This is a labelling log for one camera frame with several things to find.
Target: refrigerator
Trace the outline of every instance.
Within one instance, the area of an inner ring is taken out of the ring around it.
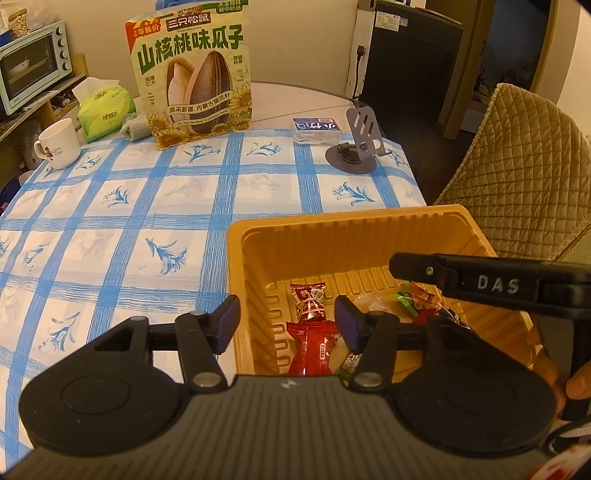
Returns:
[[[459,22],[378,1],[359,100],[375,110],[378,120],[395,113],[435,123],[461,41]]]

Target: power cord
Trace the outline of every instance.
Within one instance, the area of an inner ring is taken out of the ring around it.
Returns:
[[[357,46],[357,67],[355,68],[355,88],[353,89],[352,99],[356,99],[357,96],[357,85],[359,84],[359,63],[361,63],[361,57],[365,55],[365,47],[363,45]]]
[[[544,451],[544,453],[551,456],[560,453],[554,450],[554,442],[556,441],[556,439],[561,435],[564,435],[565,433],[568,433],[572,430],[576,430],[584,425],[587,425],[589,422],[591,422],[591,415],[588,415],[580,420],[571,421],[570,423],[567,423],[566,425],[557,428],[556,430],[548,434],[546,440],[542,445],[542,450]]]

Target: white mug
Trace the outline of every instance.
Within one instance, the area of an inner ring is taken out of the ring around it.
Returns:
[[[56,170],[72,165],[80,156],[80,142],[71,118],[45,129],[35,142],[35,153]]]

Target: green tissue pack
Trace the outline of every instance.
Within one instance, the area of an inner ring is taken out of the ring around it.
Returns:
[[[108,86],[80,100],[78,120],[93,142],[121,129],[124,116],[135,113],[134,100],[122,86]]]

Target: gray cloth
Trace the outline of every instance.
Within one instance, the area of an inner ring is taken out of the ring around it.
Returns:
[[[150,125],[145,113],[132,113],[126,115],[121,127],[121,135],[129,138],[132,142],[152,135]]]

